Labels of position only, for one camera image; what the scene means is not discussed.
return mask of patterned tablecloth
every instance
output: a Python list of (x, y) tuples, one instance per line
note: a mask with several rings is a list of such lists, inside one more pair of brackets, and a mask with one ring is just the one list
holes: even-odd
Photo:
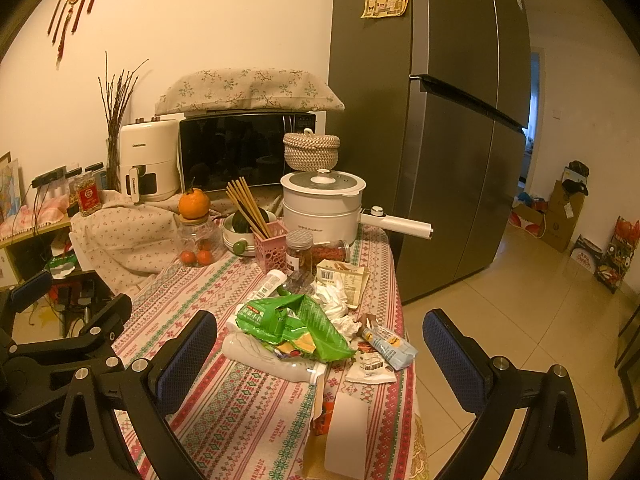
[[(360, 311), (404, 333), (393, 260), (384, 231), (365, 226), (353, 247), (353, 263), (371, 271)], [(290, 383), (230, 361), (221, 352), (225, 321), (262, 279), (253, 258), (227, 253), (209, 267), (174, 263), (143, 289), (125, 331), (113, 345), (125, 365), (151, 358), (176, 336), (198, 310), (218, 322), (218, 340), (183, 405), (168, 420), (204, 476), (216, 480), (301, 479), (300, 468), (315, 387)], [(393, 384), (344, 381), (344, 362), (326, 378), (325, 400), (338, 391), (369, 403), (366, 478), (404, 480), (428, 477), (422, 425), (411, 365)], [(127, 415), (118, 414), (143, 478), (155, 478)]]

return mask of red label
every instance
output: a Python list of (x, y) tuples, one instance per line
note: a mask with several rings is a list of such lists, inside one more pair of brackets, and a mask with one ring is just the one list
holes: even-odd
[(97, 206), (100, 203), (98, 187), (95, 184), (91, 184), (91, 186), (81, 189), (78, 193), (78, 200), (80, 201), (81, 209), (84, 211)]

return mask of door frame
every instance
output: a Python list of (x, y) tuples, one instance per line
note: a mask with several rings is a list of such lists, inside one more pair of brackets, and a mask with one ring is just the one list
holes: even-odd
[(542, 126), (545, 108), (545, 79), (546, 79), (546, 63), (545, 63), (545, 49), (532, 46), (531, 52), (538, 54), (540, 60), (540, 84), (538, 87), (538, 120), (536, 122), (536, 140), (533, 142), (533, 152), (531, 153), (531, 162), (529, 163), (529, 171), (527, 171), (527, 181), (524, 186), (524, 191), (529, 193), (531, 190), (531, 183), (533, 182), (533, 175), (536, 171), (536, 163), (538, 161), (538, 154), (540, 153), (540, 142), (542, 140)]

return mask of white bowl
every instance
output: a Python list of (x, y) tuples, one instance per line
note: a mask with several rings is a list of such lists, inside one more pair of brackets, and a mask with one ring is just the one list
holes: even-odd
[[(222, 222), (222, 237), (225, 241), (226, 248), (231, 252), (234, 244), (239, 242), (240, 240), (246, 241), (246, 249), (242, 256), (255, 256), (255, 241), (253, 233), (236, 233), (234, 228), (231, 225), (232, 218), (236, 213), (231, 213), (228, 217), (225, 218), (225, 221)], [(269, 222), (276, 221), (276, 215), (274, 215), (271, 211), (267, 211), (267, 215), (269, 216)]]

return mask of chopsticks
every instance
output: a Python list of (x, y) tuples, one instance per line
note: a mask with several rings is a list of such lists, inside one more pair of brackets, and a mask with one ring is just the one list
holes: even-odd
[(263, 238), (271, 238), (269, 226), (262, 218), (260, 209), (243, 176), (239, 180), (232, 180), (226, 184), (226, 195), (249, 222), (251, 229), (255, 233)]

